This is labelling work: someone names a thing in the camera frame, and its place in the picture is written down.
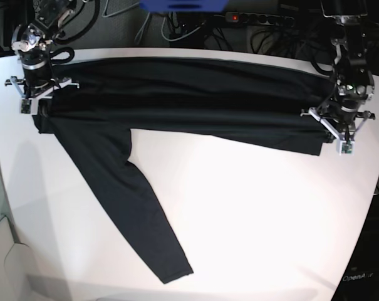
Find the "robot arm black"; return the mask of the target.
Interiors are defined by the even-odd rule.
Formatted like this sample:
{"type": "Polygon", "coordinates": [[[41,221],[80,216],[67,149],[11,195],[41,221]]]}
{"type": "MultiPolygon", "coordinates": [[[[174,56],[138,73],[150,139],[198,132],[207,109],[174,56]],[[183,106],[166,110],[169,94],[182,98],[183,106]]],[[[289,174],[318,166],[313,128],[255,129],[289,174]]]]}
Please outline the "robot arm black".
{"type": "Polygon", "coordinates": [[[131,131],[211,135],[317,156],[337,141],[349,153],[355,120],[374,92],[356,16],[332,14],[336,56],[315,75],[232,60],[108,58],[57,68],[79,88],[58,90],[33,122],[65,147],[131,146],[131,131]]]}
{"type": "Polygon", "coordinates": [[[332,91],[322,77],[294,68],[224,58],[128,56],[73,63],[50,50],[73,1],[46,1],[14,32],[23,65],[23,113],[65,148],[131,143],[154,130],[318,155],[333,135],[309,113],[332,91]]]}

